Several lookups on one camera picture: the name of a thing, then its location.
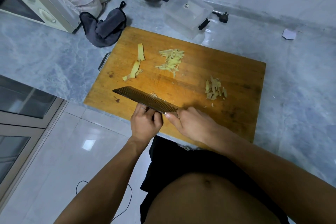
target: forearm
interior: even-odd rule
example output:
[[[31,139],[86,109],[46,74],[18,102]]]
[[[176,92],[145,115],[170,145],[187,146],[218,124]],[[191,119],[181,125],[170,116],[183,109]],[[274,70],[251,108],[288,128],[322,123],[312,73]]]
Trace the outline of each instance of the forearm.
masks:
[[[110,223],[144,149],[145,145],[130,138],[120,152],[73,198],[54,224]]]
[[[316,176],[227,130],[207,145],[243,169],[297,224],[336,219],[336,189]]]

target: gray towel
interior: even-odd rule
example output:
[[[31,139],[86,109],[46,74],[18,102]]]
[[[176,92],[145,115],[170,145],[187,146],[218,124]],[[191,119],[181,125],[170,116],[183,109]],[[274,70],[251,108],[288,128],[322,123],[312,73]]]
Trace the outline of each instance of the gray towel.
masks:
[[[104,21],[98,21],[88,12],[82,12],[79,15],[86,38],[91,44],[96,47],[106,47],[118,41],[122,31],[126,27],[126,15],[122,10],[125,6],[125,1],[122,1],[118,8],[108,13]]]

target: wooden cutting board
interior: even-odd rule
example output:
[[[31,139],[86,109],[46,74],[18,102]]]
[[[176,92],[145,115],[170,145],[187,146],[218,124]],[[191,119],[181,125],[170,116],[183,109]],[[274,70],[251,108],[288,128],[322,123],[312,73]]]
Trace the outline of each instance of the wooden cutting board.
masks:
[[[140,65],[144,72],[136,79],[124,82],[122,77],[131,72],[137,60],[139,43],[143,44],[145,53],[146,60]],[[171,72],[155,68],[165,62],[158,51],[171,48],[185,51],[175,78]],[[84,103],[130,120],[136,103],[112,90],[132,86],[147,93],[155,93],[159,98],[179,107],[198,108],[220,125],[253,142],[265,68],[266,64],[260,61],[127,27]],[[205,80],[210,79],[211,75],[219,78],[227,89],[226,100],[222,97],[214,101],[206,99]],[[181,135],[165,117],[160,132],[204,147]]]

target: hand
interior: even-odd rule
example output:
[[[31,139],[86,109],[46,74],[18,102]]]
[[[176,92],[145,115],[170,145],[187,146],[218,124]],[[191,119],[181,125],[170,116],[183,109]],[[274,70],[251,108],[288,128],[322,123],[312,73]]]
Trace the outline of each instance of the hand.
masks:
[[[207,144],[207,139],[221,133],[225,129],[217,124],[210,116],[189,107],[187,110],[179,108],[176,113],[166,113],[166,118],[178,131],[191,140]]]
[[[132,138],[134,140],[149,144],[163,125],[162,115],[153,109],[138,103],[131,117]]]

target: bare stomach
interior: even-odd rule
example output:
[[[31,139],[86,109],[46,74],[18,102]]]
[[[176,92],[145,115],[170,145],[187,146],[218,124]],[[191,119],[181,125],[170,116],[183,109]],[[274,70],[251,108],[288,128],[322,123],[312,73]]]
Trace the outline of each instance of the bare stomach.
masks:
[[[152,202],[145,224],[227,223],[279,224],[256,198],[227,179],[189,173],[165,187]]]

